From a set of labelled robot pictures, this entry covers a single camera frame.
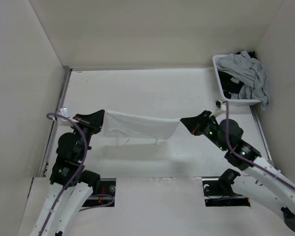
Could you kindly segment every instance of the white table surface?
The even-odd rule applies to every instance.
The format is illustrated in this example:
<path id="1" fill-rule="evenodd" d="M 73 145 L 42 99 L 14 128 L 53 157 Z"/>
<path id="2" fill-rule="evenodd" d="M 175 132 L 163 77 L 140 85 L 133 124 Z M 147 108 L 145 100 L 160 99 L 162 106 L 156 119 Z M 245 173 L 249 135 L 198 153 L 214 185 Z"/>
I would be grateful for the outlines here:
<path id="1" fill-rule="evenodd" d="M 48 192 L 35 178 L 19 236 L 28 236 Z M 115 207 L 78 214 L 65 236 L 295 236 L 273 212 L 251 207 L 206 207 L 201 178 L 117 178 Z"/>
<path id="2" fill-rule="evenodd" d="M 0 236 L 18 234 L 32 178 L 0 180 Z"/>
<path id="3" fill-rule="evenodd" d="M 72 72 L 64 106 L 73 116 L 101 109 L 134 115 L 183 118 L 214 111 L 219 99 L 214 70 L 156 69 Z M 250 108 L 231 107 L 230 118 L 244 130 L 243 139 L 266 150 L 257 132 Z M 58 127 L 47 177 L 56 159 L 57 141 L 69 127 Z M 111 177 L 185 177 L 219 176 L 233 168 L 221 152 L 204 136 L 194 137 L 180 124 L 166 142 L 155 140 L 92 137 L 85 162 L 86 169 Z"/>

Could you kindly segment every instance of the plastic laundry basket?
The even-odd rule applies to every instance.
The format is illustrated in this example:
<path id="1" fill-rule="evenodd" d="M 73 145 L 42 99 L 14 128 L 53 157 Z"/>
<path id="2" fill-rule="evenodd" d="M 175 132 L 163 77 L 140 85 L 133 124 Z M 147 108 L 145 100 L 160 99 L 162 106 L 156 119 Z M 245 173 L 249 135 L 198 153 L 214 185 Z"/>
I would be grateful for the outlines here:
<path id="1" fill-rule="evenodd" d="M 260 102 L 258 99 L 228 99 L 224 96 L 223 89 L 222 89 L 222 84 L 220 77 L 218 75 L 218 71 L 216 68 L 216 62 L 223 59 L 227 55 L 215 55 L 213 57 L 213 64 L 214 64 L 214 70 L 215 70 L 215 77 L 217 79 L 218 86 L 220 88 L 220 93 L 221 93 L 221 98 L 223 101 L 228 101 L 230 104 L 235 105 L 235 106 L 252 106 Z"/>

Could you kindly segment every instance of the fabric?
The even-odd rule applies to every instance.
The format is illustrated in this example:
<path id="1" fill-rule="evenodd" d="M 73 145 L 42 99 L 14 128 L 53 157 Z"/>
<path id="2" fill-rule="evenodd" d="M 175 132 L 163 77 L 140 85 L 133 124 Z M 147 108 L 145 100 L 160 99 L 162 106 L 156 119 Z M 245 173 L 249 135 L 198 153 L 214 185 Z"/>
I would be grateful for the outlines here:
<path id="1" fill-rule="evenodd" d="M 239 99 L 258 99 L 265 110 L 270 102 L 270 89 L 266 69 L 262 63 L 250 58 L 247 51 L 230 54 L 216 63 L 217 70 L 225 72 L 244 83 Z"/>
<path id="2" fill-rule="evenodd" d="M 128 138 L 167 140 L 179 123 L 178 118 L 151 118 L 106 110 L 101 133 L 105 137 L 116 137 L 121 132 Z"/>
<path id="3" fill-rule="evenodd" d="M 238 94 L 237 93 L 232 93 L 231 99 L 239 99 Z"/>
<path id="4" fill-rule="evenodd" d="M 239 93 L 244 83 L 234 79 L 231 75 L 219 71 L 218 76 L 220 77 L 221 85 L 223 90 L 230 93 Z"/>
<path id="5" fill-rule="evenodd" d="M 249 52 L 248 55 L 250 56 L 250 58 L 255 58 L 258 60 L 258 58 L 256 57 L 256 52 Z"/>

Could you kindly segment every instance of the white wall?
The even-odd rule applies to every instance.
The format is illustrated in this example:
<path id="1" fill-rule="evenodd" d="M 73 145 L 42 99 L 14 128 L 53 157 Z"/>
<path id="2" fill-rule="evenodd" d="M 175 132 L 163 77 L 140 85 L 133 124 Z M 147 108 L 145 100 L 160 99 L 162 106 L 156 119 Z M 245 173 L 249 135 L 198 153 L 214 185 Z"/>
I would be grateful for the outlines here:
<path id="1" fill-rule="evenodd" d="M 259 111 L 277 168 L 295 182 L 295 0 L 285 0 L 260 44 L 258 58 L 270 77 L 272 103 Z"/>
<path id="2" fill-rule="evenodd" d="M 0 0 L 0 180 L 33 177 L 63 68 L 28 0 Z"/>
<path id="3" fill-rule="evenodd" d="M 255 49 L 282 0 L 30 0 L 63 65 L 211 66 Z"/>

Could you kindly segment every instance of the white panel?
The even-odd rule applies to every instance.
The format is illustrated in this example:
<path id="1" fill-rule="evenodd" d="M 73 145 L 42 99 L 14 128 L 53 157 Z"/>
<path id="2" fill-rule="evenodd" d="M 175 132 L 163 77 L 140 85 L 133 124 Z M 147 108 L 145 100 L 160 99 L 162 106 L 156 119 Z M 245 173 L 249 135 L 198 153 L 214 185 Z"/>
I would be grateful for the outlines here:
<path id="1" fill-rule="evenodd" d="M 0 182 L 0 236 L 15 236 L 22 222 L 32 178 Z"/>
<path id="2" fill-rule="evenodd" d="M 35 179 L 19 236 L 29 235 L 34 226 L 46 185 Z M 116 186 L 115 207 L 79 213 L 67 236 L 295 236 L 256 202 L 206 207 L 199 178 L 118 178 Z"/>
<path id="3" fill-rule="evenodd" d="M 272 94 L 260 121 L 276 167 L 295 182 L 295 0 L 284 1 L 257 53 Z"/>
<path id="4" fill-rule="evenodd" d="M 282 0 L 30 0 L 63 65 L 208 66 L 258 45 Z"/>
<path id="5" fill-rule="evenodd" d="M 158 69 L 73 72 L 64 106 L 71 115 L 113 110 L 159 118 L 197 116 L 214 111 L 219 97 L 213 69 Z M 266 152 L 249 107 L 231 107 L 231 118 L 244 129 L 243 139 Z M 69 127 L 59 127 L 47 176 L 56 159 L 58 138 Z M 180 123 L 166 142 L 92 137 L 85 166 L 102 177 L 219 176 L 233 168 L 225 152 L 204 136 L 192 136 Z"/>
<path id="6" fill-rule="evenodd" d="M 32 177 L 63 68 L 28 0 L 0 0 L 0 179 Z"/>

